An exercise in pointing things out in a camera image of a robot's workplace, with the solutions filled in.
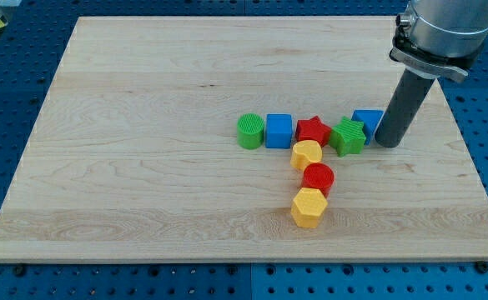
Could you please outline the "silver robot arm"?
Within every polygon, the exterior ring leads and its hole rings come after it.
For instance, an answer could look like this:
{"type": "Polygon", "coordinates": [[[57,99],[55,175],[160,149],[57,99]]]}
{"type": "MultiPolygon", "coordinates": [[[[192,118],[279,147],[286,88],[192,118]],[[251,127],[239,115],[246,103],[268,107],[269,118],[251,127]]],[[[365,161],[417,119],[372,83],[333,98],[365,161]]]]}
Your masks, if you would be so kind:
{"type": "Polygon", "coordinates": [[[411,0],[395,24],[392,60],[423,78],[462,83],[488,35],[488,0],[411,0]]]}

